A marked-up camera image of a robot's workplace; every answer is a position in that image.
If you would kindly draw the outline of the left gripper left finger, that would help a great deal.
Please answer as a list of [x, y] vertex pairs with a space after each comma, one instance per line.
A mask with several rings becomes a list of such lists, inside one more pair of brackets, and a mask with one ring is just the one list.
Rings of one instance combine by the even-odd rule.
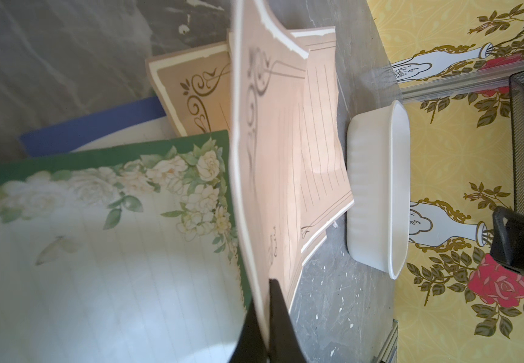
[[267, 361], [268, 354], [258, 326], [255, 308], [249, 308], [229, 363], [266, 363]]

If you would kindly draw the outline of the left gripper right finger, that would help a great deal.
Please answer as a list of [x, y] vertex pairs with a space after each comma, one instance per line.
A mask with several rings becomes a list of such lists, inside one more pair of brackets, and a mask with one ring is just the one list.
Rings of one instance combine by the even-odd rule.
[[289, 316], [280, 283], [270, 279], [269, 362], [306, 363]]

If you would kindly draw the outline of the white oval storage box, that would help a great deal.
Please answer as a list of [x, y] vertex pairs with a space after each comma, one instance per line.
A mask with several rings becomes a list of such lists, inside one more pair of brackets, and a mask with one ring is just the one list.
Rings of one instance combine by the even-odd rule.
[[347, 131], [354, 205], [347, 212], [351, 257], [397, 279], [410, 231], [410, 121], [400, 101], [355, 116]]

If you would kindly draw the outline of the blue floral stationery paper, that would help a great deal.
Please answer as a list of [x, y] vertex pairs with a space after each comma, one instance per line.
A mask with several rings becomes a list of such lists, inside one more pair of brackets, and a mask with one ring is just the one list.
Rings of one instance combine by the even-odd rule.
[[20, 136], [25, 151], [44, 157], [175, 139], [176, 133], [158, 98], [145, 98]]

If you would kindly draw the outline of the pink lined stationery paper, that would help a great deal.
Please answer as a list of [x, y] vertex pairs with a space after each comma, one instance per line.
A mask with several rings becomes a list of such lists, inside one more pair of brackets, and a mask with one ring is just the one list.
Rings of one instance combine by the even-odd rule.
[[270, 281], [292, 302], [301, 273], [301, 142], [308, 51], [264, 1], [233, 6], [230, 176], [257, 321], [270, 337]]

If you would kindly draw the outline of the brown lined stationery paper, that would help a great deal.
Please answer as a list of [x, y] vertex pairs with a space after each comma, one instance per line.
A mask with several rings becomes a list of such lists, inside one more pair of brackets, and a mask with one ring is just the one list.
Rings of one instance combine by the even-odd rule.
[[146, 70], [178, 136], [230, 130], [232, 62], [227, 42], [151, 57]]

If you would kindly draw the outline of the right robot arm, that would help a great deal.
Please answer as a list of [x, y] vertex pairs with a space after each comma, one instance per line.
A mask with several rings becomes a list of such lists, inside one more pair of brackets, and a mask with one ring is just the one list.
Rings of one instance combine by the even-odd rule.
[[524, 216], [504, 207], [493, 212], [490, 255], [502, 267], [524, 276]]

